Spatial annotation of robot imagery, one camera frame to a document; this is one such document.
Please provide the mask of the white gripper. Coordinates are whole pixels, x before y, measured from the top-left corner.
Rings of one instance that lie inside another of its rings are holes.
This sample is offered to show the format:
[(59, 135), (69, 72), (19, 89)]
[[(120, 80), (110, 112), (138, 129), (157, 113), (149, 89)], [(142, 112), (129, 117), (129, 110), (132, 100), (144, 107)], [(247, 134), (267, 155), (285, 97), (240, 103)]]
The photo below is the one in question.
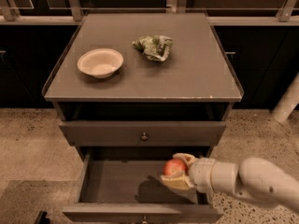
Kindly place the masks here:
[(171, 189), (189, 190), (196, 188), (200, 193), (213, 192), (211, 174), (215, 164), (214, 159), (199, 158), (187, 153), (176, 153), (175, 160), (180, 160), (189, 168), (189, 176), (185, 172), (178, 172), (173, 175), (161, 175), (162, 182)]

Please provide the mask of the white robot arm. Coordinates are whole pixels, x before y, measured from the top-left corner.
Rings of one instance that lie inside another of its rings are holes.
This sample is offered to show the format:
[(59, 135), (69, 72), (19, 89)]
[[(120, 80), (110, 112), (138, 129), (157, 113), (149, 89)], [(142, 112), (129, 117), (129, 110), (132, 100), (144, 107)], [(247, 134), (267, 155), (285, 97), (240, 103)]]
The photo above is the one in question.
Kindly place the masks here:
[(176, 153), (164, 165), (161, 179), (172, 189), (224, 193), (260, 207), (283, 205), (299, 212), (299, 181), (262, 158), (250, 157), (237, 164)]

